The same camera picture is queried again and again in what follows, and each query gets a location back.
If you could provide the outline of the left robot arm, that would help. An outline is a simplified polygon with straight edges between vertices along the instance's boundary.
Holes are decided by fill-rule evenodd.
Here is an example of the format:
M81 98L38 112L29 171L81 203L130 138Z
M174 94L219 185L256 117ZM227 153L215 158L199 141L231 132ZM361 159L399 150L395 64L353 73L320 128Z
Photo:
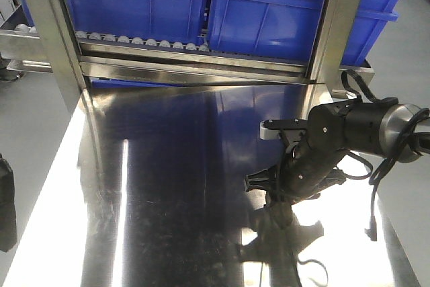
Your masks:
M17 243L15 182L13 170L1 156L1 251L7 253Z

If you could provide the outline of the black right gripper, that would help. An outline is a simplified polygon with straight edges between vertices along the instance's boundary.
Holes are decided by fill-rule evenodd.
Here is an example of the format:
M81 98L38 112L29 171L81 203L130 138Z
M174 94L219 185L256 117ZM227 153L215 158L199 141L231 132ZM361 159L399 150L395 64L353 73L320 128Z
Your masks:
M307 130L280 171L279 184L290 201L305 200L322 188L322 180L349 151L384 156L380 127L386 108L378 104L338 101L311 109ZM282 210L286 199L277 191L276 169L245 176L245 191L266 191L266 209Z

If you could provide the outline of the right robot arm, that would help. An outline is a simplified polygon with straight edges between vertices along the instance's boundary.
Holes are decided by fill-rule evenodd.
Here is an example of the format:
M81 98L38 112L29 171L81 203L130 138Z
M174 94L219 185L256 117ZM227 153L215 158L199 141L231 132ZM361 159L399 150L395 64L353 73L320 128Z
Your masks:
M263 126L277 130L284 142L298 131L299 141L286 143L278 164L246 176L247 190L269 192L276 202L297 204L342 184L346 179L368 179L376 191L397 162L410 163L429 153L429 132L417 128L429 120L429 110L400 104L394 98L378 103L361 100L321 104L307 120L267 120ZM346 156L366 165L359 153L383 159L367 175L347 175L336 167Z

